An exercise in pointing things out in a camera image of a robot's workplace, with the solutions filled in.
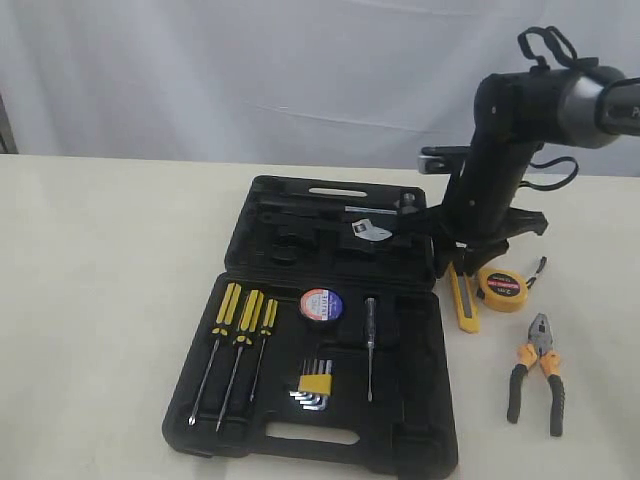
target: black plastic case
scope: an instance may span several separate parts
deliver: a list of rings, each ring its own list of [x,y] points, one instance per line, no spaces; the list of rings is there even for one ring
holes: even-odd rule
[[[345,197],[313,189],[364,192]],[[174,449],[203,456],[262,453],[363,465],[401,479],[445,478],[458,462],[451,392],[429,238],[404,233],[382,242],[357,238],[351,223],[369,218],[395,230],[405,194],[426,206],[418,188],[261,176],[254,179],[227,255],[187,355],[162,432]],[[345,211],[345,206],[356,212]],[[242,356],[224,426],[216,421],[235,351],[218,351],[200,405],[187,419],[209,359],[211,328],[226,285],[260,289],[279,301],[275,332],[263,358],[256,399],[249,402],[258,349]],[[330,329],[311,328],[301,295],[328,288],[344,302]],[[377,299],[374,400],[367,400],[364,299]],[[321,412],[303,410],[289,395],[304,359],[333,360],[332,394]],[[353,445],[266,435],[269,422],[354,431]]]

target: white backdrop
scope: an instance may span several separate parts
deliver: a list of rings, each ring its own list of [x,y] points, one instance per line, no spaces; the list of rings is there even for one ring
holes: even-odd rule
[[[22,153],[414,168],[467,144],[480,80],[557,25],[640,75],[637,0],[0,0],[0,91]],[[573,151],[639,175],[640,139]]]

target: white tabletop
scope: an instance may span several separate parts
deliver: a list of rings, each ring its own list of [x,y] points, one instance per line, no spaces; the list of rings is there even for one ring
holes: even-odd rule
[[[174,452],[160,425],[251,179],[259,174],[416,185],[417,172],[141,160],[0,157],[0,477],[315,480],[369,478],[357,466]],[[550,227],[494,262],[549,264],[524,311],[480,306],[458,330],[436,287],[458,432],[453,478],[637,478],[640,470],[640,179],[581,177],[521,191]],[[507,422],[508,379],[535,313],[546,312],[567,392],[549,437],[539,369]]]

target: flathead screwdriver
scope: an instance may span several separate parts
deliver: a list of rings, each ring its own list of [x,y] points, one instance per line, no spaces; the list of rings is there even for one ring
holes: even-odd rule
[[[364,304],[367,309],[365,337],[367,339],[367,350],[369,351],[369,392],[367,398],[369,402],[372,402],[371,377],[373,376],[373,350],[376,348],[376,299],[369,297],[364,301]]]
[[[211,366],[213,365],[213,360],[216,356],[216,352],[218,351],[218,347],[220,347],[220,342],[222,339],[229,335],[229,328],[233,323],[233,315],[236,311],[241,291],[242,287],[240,285],[238,285],[237,283],[230,283],[227,285],[227,290],[224,292],[222,304],[220,305],[220,309],[218,310],[218,316],[216,317],[213,329],[211,330],[211,333],[216,337],[216,342],[213,344],[213,349],[211,350],[211,355],[209,356],[209,362],[207,363],[207,368],[205,369],[204,375],[202,376],[200,388],[198,389],[198,395],[196,396],[196,401],[194,402],[193,409],[191,410],[191,416],[189,417],[189,425],[191,426],[196,424],[196,417],[198,415],[198,408],[200,407],[200,400],[202,399],[204,388],[207,385],[209,372],[211,371]]]
[[[273,324],[276,321],[276,312],[278,310],[278,302],[274,299],[269,299],[267,302],[267,309],[264,312],[262,318],[262,325],[260,326],[260,337],[262,338],[262,344],[260,345],[260,354],[258,355],[258,364],[256,365],[256,374],[253,377],[253,385],[251,386],[251,395],[249,395],[249,403],[253,402],[256,396],[256,387],[258,386],[258,377],[260,376],[260,367],[262,366],[262,356],[264,355],[264,347],[267,344],[267,339],[273,333]]]
[[[216,432],[220,430],[222,420],[227,413],[227,406],[229,405],[229,397],[233,390],[233,383],[236,379],[236,373],[238,372],[238,364],[240,363],[240,357],[246,347],[253,345],[252,334],[256,331],[258,326],[258,317],[260,316],[260,309],[262,308],[262,302],[264,301],[264,295],[259,290],[251,290],[244,304],[244,310],[242,316],[238,322],[238,328],[236,330],[236,336],[233,340],[233,346],[238,348],[236,353],[236,361],[233,364],[233,370],[231,371],[231,377],[227,384],[227,391],[224,394],[224,400],[222,402],[222,408],[218,415],[218,423],[216,424]]]

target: tape measure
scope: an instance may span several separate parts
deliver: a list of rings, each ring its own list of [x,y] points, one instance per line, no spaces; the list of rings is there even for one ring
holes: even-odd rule
[[[547,257],[542,257],[536,272],[529,280],[520,274],[508,270],[483,268],[478,272],[478,291],[476,295],[484,304],[498,312],[516,312],[524,307],[529,297],[529,290],[547,264]]]

